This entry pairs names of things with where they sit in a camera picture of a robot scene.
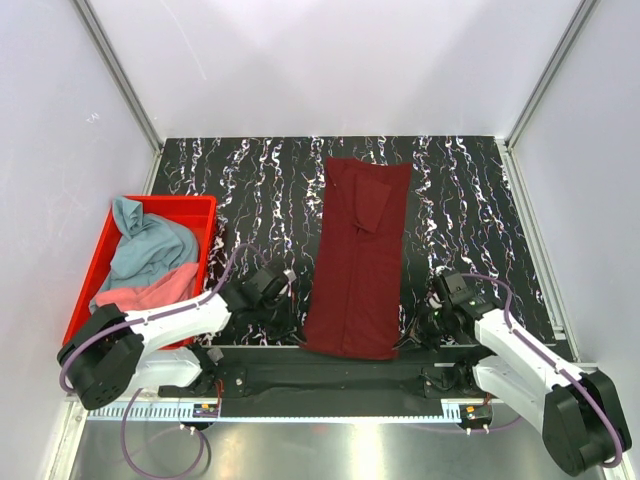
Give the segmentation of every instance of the folded shirt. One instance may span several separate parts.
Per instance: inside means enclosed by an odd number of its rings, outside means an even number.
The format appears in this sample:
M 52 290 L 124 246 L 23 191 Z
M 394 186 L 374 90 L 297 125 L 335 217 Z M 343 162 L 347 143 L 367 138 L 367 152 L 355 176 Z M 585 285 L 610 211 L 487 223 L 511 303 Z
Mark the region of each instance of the folded shirt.
M 94 300 L 98 307 L 115 303 L 123 312 L 164 307 L 193 296 L 197 273 L 197 263 L 185 263 L 149 287 L 116 288 L 97 294 Z
M 411 163 L 382 166 L 327 159 L 311 308 L 304 324 L 314 352 L 394 358 L 402 282 L 402 235 Z

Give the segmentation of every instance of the white wall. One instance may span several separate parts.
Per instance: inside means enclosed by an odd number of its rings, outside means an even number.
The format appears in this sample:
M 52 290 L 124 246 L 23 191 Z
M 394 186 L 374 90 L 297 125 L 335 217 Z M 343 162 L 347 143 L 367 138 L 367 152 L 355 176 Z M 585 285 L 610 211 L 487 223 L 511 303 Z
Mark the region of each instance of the white wall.
M 580 352 L 616 382 L 636 443 L 639 24 L 636 0 L 600 2 L 516 146 Z
M 152 152 L 68 0 L 0 2 L 2 478 L 43 478 L 56 354 L 109 207 Z
M 92 0 L 168 137 L 506 135 L 578 3 Z

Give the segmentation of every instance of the metal floor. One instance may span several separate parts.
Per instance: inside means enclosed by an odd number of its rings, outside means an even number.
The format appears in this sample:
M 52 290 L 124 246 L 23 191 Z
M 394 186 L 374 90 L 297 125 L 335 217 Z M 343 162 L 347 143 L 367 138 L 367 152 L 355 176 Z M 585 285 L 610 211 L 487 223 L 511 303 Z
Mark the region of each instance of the metal floor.
M 513 418 L 496 406 L 496 423 Z M 167 423 L 127 424 L 129 451 L 145 445 Z M 568 480 L 542 439 L 522 422 L 505 432 L 467 437 L 417 425 L 218 424 L 207 429 L 209 452 L 192 477 L 207 480 Z M 455 426 L 434 426 L 457 430 Z M 119 422 L 87 422 L 71 478 L 137 479 L 122 460 Z M 177 475 L 198 452 L 185 432 L 149 444 L 134 461 L 154 475 Z M 581 480 L 602 480 L 592 469 Z

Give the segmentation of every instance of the metal frame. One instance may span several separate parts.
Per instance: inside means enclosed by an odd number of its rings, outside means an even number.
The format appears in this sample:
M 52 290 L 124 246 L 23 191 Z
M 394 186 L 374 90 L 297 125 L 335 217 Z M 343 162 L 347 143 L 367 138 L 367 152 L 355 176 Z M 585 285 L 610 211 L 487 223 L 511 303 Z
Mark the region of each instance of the metal frame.
M 120 422 L 130 399 L 115 401 L 109 406 L 89 412 L 88 421 Z M 471 403 L 482 403 L 483 399 L 473 399 Z M 216 405 L 217 399 L 171 399 L 152 398 L 150 400 L 136 401 L 131 412 L 127 416 L 129 422 L 188 422 L 211 423 L 211 418 L 199 417 L 195 410 L 197 405 L 207 403 Z M 336 417 L 228 417 L 219 415 L 216 423 L 334 423 L 334 424 L 393 424 L 393 423 L 460 423 L 460 404 L 443 399 L 441 401 L 442 413 L 434 415 L 411 416 L 336 416 Z
M 136 119 L 143 134 L 153 149 L 155 156 L 153 164 L 150 168 L 149 175 L 146 179 L 143 187 L 144 194 L 150 194 L 153 189 L 153 183 L 155 181 L 156 173 L 159 167 L 163 141 L 158 135 L 153 126 L 149 116 L 144 110 L 140 99 L 135 93 L 127 75 L 122 68 L 114 49 L 98 20 L 95 11 L 93 10 L 90 0 L 71 0 L 74 5 L 81 21 L 87 28 L 91 39 L 93 40 L 98 52 L 100 53 L 109 73 L 111 74 L 116 86 L 120 90 L 127 106 L 129 107 L 132 115 Z M 531 207 L 531 202 L 526 190 L 524 180 L 522 178 L 522 172 L 520 171 L 517 159 L 513 153 L 513 148 L 522 136 L 525 128 L 527 127 L 531 117 L 533 116 L 537 106 L 547 91 L 549 85 L 553 81 L 560 66 L 568 56 L 571 47 L 578 38 L 579 33 L 586 25 L 589 17 L 593 13 L 595 7 L 599 3 L 599 0 L 582 0 L 580 5 L 576 9 L 574 16 L 572 17 L 567 29 L 565 30 L 560 42 L 558 43 L 555 51 L 553 52 L 549 62 L 547 63 L 540 79 L 538 80 L 533 92 L 527 100 L 521 114 L 519 115 L 513 129 L 504 140 L 497 139 L 496 143 L 500 150 L 502 161 L 505 165 L 507 177 L 509 179 L 511 190 L 514 197 L 516 208 L 520 213 L 521 222 L 525 235 L 528 239 L 531 256 L 533 258 L 534 266 L 538 274 L 540 286 L 543 291 L 544 298 L 547 302 L 547 308 L 549 310 L 552 323 L 554 325 L 554 332 L 556 340 L 560 341 L 560 344 L 566 345 L 562 340 L 568 340 L 569 346 L 572 350 L 576 360 L 579 361 L 579 352 L 576 348 L 575 339 L 570 329 L 570 324 L 567 321 L 567 313 L 564 309 L 562 299 L 557 288 L 557 282 L 553 275 L 553 271 L 550 266 L 549 258 L 544 247 L 544 243 L 539 233 L 538 224 Z M 294 353 L 293 349 L 286 347 L 277 348 L 272 350 L 271 357 L 282 357 L 286 353 Z M 447 348 L 448 357 L 457 357 L 462 353 L 465 348 Z M 444 359 L 451 362 L 453 358 Z M 326 367 L 329 370 L 334 370 L 335 365 L 332 365 L 332 361 L 328 361 Z M 431 363 L 435 368 L 446 366 L 447 364 Z M 443 405 L 454 404 L 460 399 L 441 399 Z M 71 474 L 73 462 L 80 444 L 82 432 L 88 418 L 88 412 L 84 410 L 81 403 L 75 399 L 75 397 L 68 397 L 64 403 L 63 411 L 58 423 L 58 427 L 55 430 L 56 442 L 54 446 L 53 455 L 50 458 L 49 465 L 46 471 L 46 477 L 48 480 L 67 480 Z M 629 459 L 625 453 L 623 456 L 623 463 L 616 469 L 604 470 L 604 477 L 607 480 L 635 480 L 635 475 L 630 467 Z
M 120 90 L 131 114 L 140 126 L 143 135 L 149 142 L 154 153 L 160 153 L 164 141 L 160 138 L 158 132 L 156 132 L 156 129 L 145 112 L 138 95 L 124 72 L 122 65 L 118 61 L 118 57 L 116 56 L 111 42 L 109 42 L 109 38 L 107 37 L 102 24 L 98 20 L 91 3 L 89 0 L 71 0 L 71 3 L 75 7 L 80 20 L 87 29 L 87 32 L 91 36 L 91 40 L 93 40 L 98 53 L 100 53 L 105 66 L 109 70 L 118 90 Z
M 518 117 L 518 120 L 516 120 L 511 133 L 509 133 L 509 135 L 505 138 L 505 143 L 510 149 L 513 149 L 516 143 L 518 143 L 518 140 L 522 136 L 524 129 L 527 127 L 529 120 L 533 116 L 536 108 L 538 107 L 538 104 L 547 91 L 547 88 L 549 88 L 549 85 L 556 76 L 556 73 L 558 73 L 558 70 L 562 66 L 562 63 L 567 58 L 571 47 L 575 43 L 578 35 L 586 25 L 589 17 L 593 13 L 595 7 L 599 2 L 600 0 L 582 0 L 580 2 L 580 5 L 578 5 L 578 8 L 573 14 L 573 17 L 571 18 L 569 25 L 564 31 L 560 42 L 551 55 L 547 66 L 542 72 L 538 83 L 529 96 L 527 103 L 525 104 L 522 112 L 520 113 L 520 116 Z
M 500 151 L 500 157 L 502 158 L 507 179 L 509 180 L 513 201 L 516 204 L 516 209 L 520 216 L 520 223 L 527 238 L 529 253 L 533 260 L 533 266 L 535 267 L 540 289 L 542 290 L 547 311 L 551 318 L 556 340 L 566 338 L 574 358 L 579 362 L 580 353 L 577 348 L 575 336 L 571 330 L 571 324 L 568 321 L 567 311 L 562 302 L 558 283 L 551 268 L 549 255 L 544 246 L 542 236 L 540 235 L 540 227 L 538 226 L 533 207 L 531 206 L 531 199 L 529 198 L 527 187 L 522 177 L 522 171 L 513 152 L 505 145 L 505 141 L 496 139 L 496 145 Z

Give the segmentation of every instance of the pink cloth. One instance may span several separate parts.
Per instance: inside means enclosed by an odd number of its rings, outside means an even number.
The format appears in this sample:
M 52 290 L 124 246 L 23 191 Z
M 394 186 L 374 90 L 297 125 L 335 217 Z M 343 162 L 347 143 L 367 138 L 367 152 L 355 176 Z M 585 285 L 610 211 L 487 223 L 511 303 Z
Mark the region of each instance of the pink cloth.
M 164 307 L 188 300 L 193 296 L 197 272 L 197 263 L 185 263 L 149 287 L 123 287 L 98 293 L 95 297 L 96 305 L 101 307 L 115 303 L 121 311 L 126 312 Z

